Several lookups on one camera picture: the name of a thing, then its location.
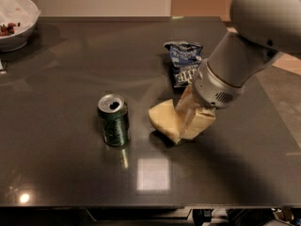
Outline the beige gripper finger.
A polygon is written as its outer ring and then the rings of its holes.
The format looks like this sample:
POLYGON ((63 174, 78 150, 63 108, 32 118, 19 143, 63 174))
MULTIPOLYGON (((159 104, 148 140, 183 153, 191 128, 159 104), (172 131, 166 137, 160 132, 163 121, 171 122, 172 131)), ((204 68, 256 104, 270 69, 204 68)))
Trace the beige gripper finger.
POLYGON ((181 116, 180 136, 196 137, 204 130, 204 109, 201 106, 179 107, 181 116))
POLYGON ((177 103, 175 109, 178 112, 186 112, 189 108, 196 105, 195 98, 193 96, 191 87, 188 86, 185 88, 180 101, 177 103))

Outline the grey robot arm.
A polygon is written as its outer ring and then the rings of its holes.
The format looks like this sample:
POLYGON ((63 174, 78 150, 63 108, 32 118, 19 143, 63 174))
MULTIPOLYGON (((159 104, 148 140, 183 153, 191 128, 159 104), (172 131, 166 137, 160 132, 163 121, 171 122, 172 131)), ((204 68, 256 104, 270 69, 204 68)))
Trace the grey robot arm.
POLYGON ((176 111, 181 138, 191 139, 215 121, 215 111, 243 94, 246 81, 281 52, 301 52, 301 0, 232 0, 227 33, 194 73, 176 111))

